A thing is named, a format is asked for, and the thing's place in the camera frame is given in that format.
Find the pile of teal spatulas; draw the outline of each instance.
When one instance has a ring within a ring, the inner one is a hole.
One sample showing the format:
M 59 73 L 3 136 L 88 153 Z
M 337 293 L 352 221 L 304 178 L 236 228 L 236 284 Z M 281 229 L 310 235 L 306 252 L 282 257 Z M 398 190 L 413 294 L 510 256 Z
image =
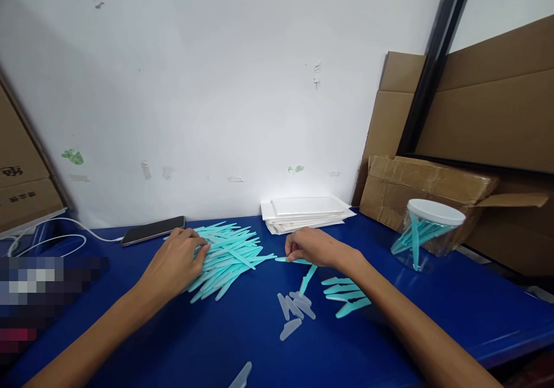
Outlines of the pile of teal spatulas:
M 204 260 L 202 273 L 187 288 L 189 293 L 200 288 L 190 300 L 191 303 L 203 300 L 216 291 L 219 291 L 215 297 L 218 301 L 242 273 L 255 270 L 256 265 L 265 260 L 277 258 L 273 254 L 258 256 L 263 247 L 258 245 L 260 239 L 256 237 L 256 232 L 250 231 L 250 227 L 241 228 L 236 223 L 224 223 L 195 229 L 211 247 Z
M 371 304 L 371 301 L 350 278 L 333 277 L 322 281 L 321 284 L 332 286 L 323 290 L 327 300 L 345 302 L 344 306 L 335 314 L 337 319 L 343 318 L 354 310 Z

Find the brown cardboard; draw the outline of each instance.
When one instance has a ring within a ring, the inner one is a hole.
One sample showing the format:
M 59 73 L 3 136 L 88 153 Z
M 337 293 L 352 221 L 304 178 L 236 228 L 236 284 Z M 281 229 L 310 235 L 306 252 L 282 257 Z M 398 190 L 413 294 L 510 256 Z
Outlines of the brown cardboard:
M 497 191 L 550 199 L 541 207 L 487 209 L 465 244 L 523 275 L 554 275 L 554 182 L 511 176 Z
M 478 224 L 484 207 L 543 206 L 548 200 L 547 194 L 537 191 L 521 194 L 509 192 L 489 197 L 498 182 L 499 179 L 494 176 L 428 161 L 372 156 L 360 212 L 398 230 L 410 199 L 429 199 L 456 208 L 467 218 L 461 227 L 450 233 L 451 244 L 446 249 L 448 252 L 468 238 Z M 445 250 L 425 248 L 437 254 Z
M 50 173 L 50 180 L 54 183 L 54 186 L 56 187 L 56 190 L 58 191 L 60 197 L 62 198 L 62 201 L 64 202 L 64 205 L 68 208 L 73 208 L 71 199 L 69 199 L 69 195 L 61 182 L 59 181 L 59 176 L 56 174 L 56 171 L 54 169 L 54 165 L 51 163 L 51 161 L 48 158 L 48 155 L 46 154 L 44 148 L 42 147 L 42 144 L 40 143 L 37 135 L 35 135 L 31 123 L 27 120 L 25 117 L 25 113 L 23 112 L 23 107 L 21 106 L 21 103 L 17 100 L 15 94 L 13 93 L 13 89 L 10 89 L 10 85 L 6 78 L 3 76 L 3 73 L 0 69 L 0 88 L 4 89 L 4 92 L 6 96 L 8 97 L 9 102 L 12 104 L 12 107 L 16 114 L 19 116 L 19 119 L 21 120 L 21 123 L 23 124 L 23 127 L 27 131 L 27 134 L 31 138 L 31 141 L 33 142 L 33 145 L 35 146 L 37 152 L 39 153 L 40 157 L 42 158 L 42 161 L 44 165 L 46 166 L 46 169 Z
M 438 91 L 554 69 L 554 15 L 447 56 Z
M 0 189 L 0 232 L 63 209 L 50 179 Z
M 0 126 L 0 188 L 48 177 L 48 170 L 1 86 Z
M 420 81 L 424 63 L 423 55 L 389 52 L 385 59 L 379 91 L 413 94 Z
M 423 55 L 387 54 L 352 198 L 353 206 L 358 206 L 362 198 L 369 156 L 396 155 L 424 63 Z
M 493 176 L 405 157 L 373 156 L 369 175 L 469 205 L 487 197 L 498 183 Z
M 554 69 L 438 92 L 420 155 L 554 173 Z

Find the white wall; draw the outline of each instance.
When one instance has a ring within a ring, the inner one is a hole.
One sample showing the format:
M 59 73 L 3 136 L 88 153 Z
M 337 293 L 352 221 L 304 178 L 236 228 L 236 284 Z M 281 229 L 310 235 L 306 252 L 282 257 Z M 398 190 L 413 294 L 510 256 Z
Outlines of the white wall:
M 450 52 L 554 14 L 554 0 L 467 0 Z
M 0 0 L 0 65 L 94 227 L 349 202 L 385 54 L 424 53 L 439 3 L 104 1 Z

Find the smartphone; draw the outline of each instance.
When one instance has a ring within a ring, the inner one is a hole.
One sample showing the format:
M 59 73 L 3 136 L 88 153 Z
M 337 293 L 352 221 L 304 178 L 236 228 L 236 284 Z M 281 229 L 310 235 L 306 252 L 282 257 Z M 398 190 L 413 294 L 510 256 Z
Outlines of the smartphone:
M 121 246 L 136 244 L 142 241 L 146 241 L 152 238 L 170 233 L 176 227 L 185 227 L 185 217 L 180 216 L 176 218 L 166 219 L 165 221 L 149 223 L 148 225 L 138 226 L 133 229 L 129 229 L 123 240 Z

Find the charging cable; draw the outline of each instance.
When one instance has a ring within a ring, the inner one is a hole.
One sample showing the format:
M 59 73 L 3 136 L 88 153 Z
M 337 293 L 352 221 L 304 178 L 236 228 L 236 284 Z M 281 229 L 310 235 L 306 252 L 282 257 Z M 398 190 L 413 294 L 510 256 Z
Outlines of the charging cable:
M 47 239 L 47 240 L 44 240 L 42 242 L 39 242 L 38 244 L 35 244 L 35 245 L 32 245 L 30 246 L 29 248 L 25 249 L 24 251 L 21 251 L 20 253 L 18 253 L 17 255 L 13 255 L 13 252 L 17 249 L 17 247 L 19 246 L 19 240 L 21 239 L 21 237 L 23 235 L 25 235 L 27 232 L 29 232 L 31 229 L 33 229 L 34 227 L 36 226 L 39 226 L 40 224 L 42 223 L 46 223 L 46 222 L 50 222 L 50 221 L 57 221 L 57 220 L 64 220 L 64 221 L 71 221 L 71 222 L 74 222 L 76 224 L 78 224 L 79 226 L 81 226 L 83 229 L 87 230 L 89 234 L 91 234 L 92 236 L 94 236 L 96 239 L 100 240 L 100 241 L 104 241 L 104 242 L 119 242 L 121 240 L 123 240 L 123 237 L 120 237 L 120 238 L 116 238 L 116 239 L 113 239 L 113 240 L 107 240 L 105 238 L 102 238 L 102 237 L 99 237 L 98 235 L 96 235 L 93 231 L 91 231 L 90 229 L 88 229 L 86 226 L 84 226 L 81 222 L 79 221 L 76 221 L 75 219 L 71 219 L 71 218 L 50 218 L 50 219 L 47 219 L 45 221 L 42 221 L 42 222 L 39 222 L 33 226 L 30 226 L 28 227 L 27 229 L 25 229 L 23 232 L 21 232 L 21 234 L 17 237 L 8 237 L 8 238 L 13 238 L 13 243 L 10 245 L 10 248 L 8 249 L 8 254 L 7 256 L 8 257 L 12 257 L 12 256 L 15 256 L 15 257 L 19 257 L 23 254 L 25 254 L 26 252 L 32 250 L 33 248 L 36 248 L 38 247 L 39 245 L 42 245 L 44 243 L 47 243 L 49 241 L 53 241 L 53 240 L 56 240 L 56 239 L 60 239 L 60 238 L 68 238 L 68 237 L 72 237 L 72 236 L 75 236 L 75 237 L 80 237 L 80 238 L 83 238 L 83 243 L 81 245 L 79 245 L 77 248 L 75 248 L 74 250 L 68 252 L 67 254 L 64 254 L 62 255 L 62 257 L 65 257 L 65 256 L 68 256 L 69 254 L 72 254 L 73 252 L 81 249 L 86 243 L 87 243 L 87 237 L 85 235 L 81 235 L 81 234 L 67 234 L 67 235 L 62 235 L 62 236 L 59 236 L 59 237 L 54 237 L 54 238 L 50 238 L 50 239 Z

